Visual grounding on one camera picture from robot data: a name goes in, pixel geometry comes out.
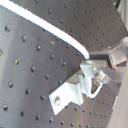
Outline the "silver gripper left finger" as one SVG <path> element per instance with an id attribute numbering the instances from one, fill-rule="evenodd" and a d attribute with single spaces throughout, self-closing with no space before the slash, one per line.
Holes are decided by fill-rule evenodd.
<path id="1" fill-rule="evenodd" d="M 83 60 L 80 68 L 86 77 L 95 78 L 99 75 L 99 83 L 108 83 L 110 80 L 122 82 L 126 71 L 125 67 L 112 70 L 104 60 Z"/>

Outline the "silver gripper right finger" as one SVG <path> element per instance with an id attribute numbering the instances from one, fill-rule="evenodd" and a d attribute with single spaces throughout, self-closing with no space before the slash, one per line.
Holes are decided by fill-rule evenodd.
<path id="1" fill-rule="evenodd" d="M 124 37 L 110 48 L 91 52 L 90 58 L 93 60 L 106 60 L 109 66 L 115 66 L 128 60 L 128 37 Z"/>

